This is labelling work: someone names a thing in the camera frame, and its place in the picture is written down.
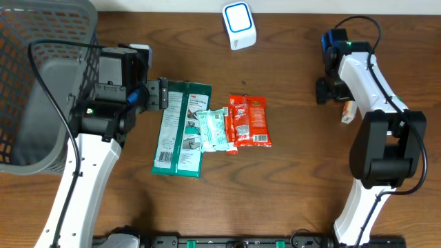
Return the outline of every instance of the orange packet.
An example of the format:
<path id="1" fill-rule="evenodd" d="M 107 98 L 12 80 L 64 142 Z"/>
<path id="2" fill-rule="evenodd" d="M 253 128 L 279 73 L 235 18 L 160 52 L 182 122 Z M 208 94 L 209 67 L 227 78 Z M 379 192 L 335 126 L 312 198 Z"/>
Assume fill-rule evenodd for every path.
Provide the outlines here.
<path id="1" fill-rule="evenodd" d="M 271 147 L 265 97 L 232 95 L 229 103 L 233 105 L 234 146 Z"/>
<path id="2" fill-rule="evenodd" d="M 225 117 L 225 133 L 227 134 L 227 141 L 229 150 L 227 151 L 227 154 L 237 154 L 238 150 L 237 147 L 234 147 L 234 122 L 233 122 L 233 107 L 231 105 L 225 105 L 223 106 L 223 109 L 225 111 L 224 117 Z"/>

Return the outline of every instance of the black wire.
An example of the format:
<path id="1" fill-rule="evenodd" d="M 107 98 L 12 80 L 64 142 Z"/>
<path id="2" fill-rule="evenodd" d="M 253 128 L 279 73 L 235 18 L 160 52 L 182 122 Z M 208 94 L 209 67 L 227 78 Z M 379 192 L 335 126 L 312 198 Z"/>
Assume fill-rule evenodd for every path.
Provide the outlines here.
<path id="1" fill-rule="evenodd" d="M 72 194 L 73 194 L 73 191 L 74 191 L 74 188 L 76 185 L 76 181 L 78 180 L 78 176 L 80 173 L 81 159 L 80 159 L 80 155 L 79 155 L 78 145 L 76 144 L 75 137 L 72 134 L 72 130 L 70 130 L 70 128 L 69 128 L 68 121 L 66 120 L 66 117 L 64 117 L 64 115 L 63 115 L 63 110 L 61 110 L 60 106 L 55 101 L 55 98 L 50 93 L 47 85 L 44 83 L 43 79 L 41 78 L 41 75 L 39 73 L 37 66 L 35 65 L 35 62 L 34 62 L 34 59 L 32 56 L 32 47 L 34 45 L 40 44 L 40 43 L 57 43 L 57 44 L 63 44 L 63 45 L 74 45 L 74 46 L 79 46 L 79 47 L 84 47 L 84 48 L 98 48 L 98 49 L 102 49 L 105 47 L 102 45 L 90 45 L 90 44 L 84 44 L 84 43 L 76 43 L 76 42 L 70 42 L 70 41 L 58 41 L 58 40 L 50 40 L 50 39 L 42 39 L 42 40 L 33 41 L 28 46 L 29 64 L 30 64 L 30 67 L 32 68 L 32 71 L 34 72 L 35 79 L 39 82 L 41 88 L 45 92 L 46 96 L 49 98 L 49 101 L 54 106 L 55 110 L 57 111 L 57 114 L 60 116 L 61 122 L 63 123 L 64 127 L 66 128 L 66 131 L 68 132 L 69 138 L 72 141 L 72 145 L 73 145 L 74 153 L 75 153 L 75 171 L 74 171 L 74 174 L 72 177 L 72 182 L 70 184 L 68 194 L 66 195 L 66 200 L 64 202 L 63 208 L 61 209 L 61 213 L 60 213 L 60 217 L 59 217 L 59 220 L 57 223 L 57 227 L 54 231 L 54 240 L 52 241 L 52 245 L 50 245 L 50 247 L 56 248 L 56 247 L 59 247 L 58 246 L 58 239 L 60 236 L 61 226 L 63 225 L 66 211 L 68 210 L 69 202 L 72 197 Z"/>
<path id="2" fill-rule="evenodd" d="M 297 229 L 297 231 L 295 231 L 295 232 L 291 235 L 291 238 L 289 239 L 289 244 L 291 244 L 291 246 L 292 246 L 293 248 L 297 248 L 297 246 L 294 244 L 294 238 L 297 236 L 297 234 L 298 234 L 299 232 L 307 232 L 307 233 L 309 233 L 309 234 L 311 233 L 308 229 L 305 229 L 305 228 Z M 322 243 L 321 243 L 321 242 L 318 242 L 318 241 L 316 240 L 316 237 L 311 236 L 311 238 L 314 239 L 314 242 L 315 242 L 319 247 L 322 247 Z"/>
<path id="3" fill-rule="evenodd" d="M 426 151 L 426 147 L 424 146 L 424 142 L 422 140 L 422 137 L 421 137 L 420 133 L 418 132 L 418 130 L 416 129 L 415 125 L 407 118 L 407 116 L 403 113 L 403 111 L 392 101 L 392 96 L 389 96 L 387 94 L 386 90 L 383 88 L 383 86 L 379 82 L 375 72 L 373 71 L 373 65 L 371 64 L 371 57 L 372 57 L 372 54 L 374 53 L 375 49 L 377 48 L 378 43 L 381 40 L 382 31 L 381 31 L 380 24 L 375 19 L 372 19 L 371 17 L 356 15 L 356 16 L 352 16 L 352 17 L 348 17 L 348 18 L 344 19 L 343 21 L 338 23 L 335 26 L 335 28 L 337 28 L 338 26 L 342 25 L 344 22 L 349 21 L 351 19 L 366 19 L 366 20 L 371 21 L 377 27 L 378 38 L 377 38 L 377 41 L 375 42 L 375 44 L 373 45 L 371 51 L 367 55 L 367 68 L 369 69 L 369 72 L 371 73 L 373 80 L 375 81 L 378 88 L 380 89 L 380 91 L 382 92 L 384 97 L 386 98 L 387 102 L 395 109 L 395 111 L 398 113 L 400 118 L 409 126 L 410 130 L 412 131 L 413 135 L 415 136 L 415 138 L 418 142 L 418 145 L 420 147 L 421 154 L 422 154 L 422 173 L 421 173 L 420 180 L 418 181 L 418 183 L 415 187 L 411 188 L 410 190 L 403 191 L 403 192 L 380 192 L 376 196 L 376 200 L 373 203 L 372 208 L 366 217 L 365 223 L 361 227 L 360 234 L 358 235 L 357 242 L 355 245 L 355 248 L 358 248 L 358 246 L 360 245 L 363 233 L 366 229 L 366 226 L 368 225 L 368 223 L 372 217 L 372 214 L 375 211 L 375 208 L 377 207 L 378 203 L 381 201 L 382 196 L 385 196 L 385 195 L 394 195 L 394 196 L 409 195 L 409 194 L 415 193 L 417 190 L 419 190 L 421 188 L 422 184 L 424 183 L 424 181 L 426 180 L 426 177 L 427 177 L 427 151 Z"/>

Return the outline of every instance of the gray plastic basket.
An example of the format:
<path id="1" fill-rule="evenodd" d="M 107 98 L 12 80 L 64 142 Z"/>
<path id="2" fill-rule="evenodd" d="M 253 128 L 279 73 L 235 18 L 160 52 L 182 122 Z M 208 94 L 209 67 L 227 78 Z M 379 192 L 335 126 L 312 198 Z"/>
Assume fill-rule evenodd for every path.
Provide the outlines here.
<path id="1" fill-rule="evenodd" d="M 0 1 L 0 172 L 61 173 L 67 132 L 28 63 L 38 39 L 97 44 L 97 13 L 87 0 Z M 67 117 L 98 77 L 99 51 L 39 44 L 33 55 Z"/>

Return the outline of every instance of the white wall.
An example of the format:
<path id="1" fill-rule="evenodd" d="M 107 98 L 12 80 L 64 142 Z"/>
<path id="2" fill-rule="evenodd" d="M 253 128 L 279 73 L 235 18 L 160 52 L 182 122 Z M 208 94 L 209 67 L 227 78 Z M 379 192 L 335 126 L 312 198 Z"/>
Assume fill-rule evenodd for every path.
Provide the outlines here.
<path id="1" fill-rule="evenodd" d="M 98 11 L 220 12 L 235 0 L 90 0 Z M 247 0 L 254 13 L 441 14 L 441 0 Z"/>

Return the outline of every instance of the wood grain surface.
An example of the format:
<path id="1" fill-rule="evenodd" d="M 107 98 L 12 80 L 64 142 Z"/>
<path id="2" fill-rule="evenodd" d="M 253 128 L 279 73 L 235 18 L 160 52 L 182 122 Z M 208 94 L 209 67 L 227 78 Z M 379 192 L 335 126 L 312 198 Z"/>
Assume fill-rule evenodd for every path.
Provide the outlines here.
<path id="1" fill-rule="evenodd" d="M 95 234 L 134 225 L 149 234 L 288 236 L 298 228 L 330 232 L 352 185 L 349 149 L 361 117 L 340 123 L 342 106 L 316 105 L 324 74 L 320 36 L 342 15 L 255 14 L 257 43 L 231 51 L 220 14 L 100 13 L 105 45 L 146 43 L 150 78 L 213 85 L 212 109 L 230 94 L 266 96 L 273 147 L 203 156 L 200 179 L 150 174 L 162 113 L 144 113 L 128 136 L 103 197 Z M 402 235 L 408 247 L 441 243 L 441 17 L 380 16 L 376 54 L 384 77 L 427 118 L 429 175 L 411 196 L 392 196 L 371 234 Z M 374 42 L 365 21 L 349 38 Z M 413 187 L 420 176 L 407 180 Z M 33 247 L 50 213 L 59 176 L 0 174 L 0 247 Z"/>

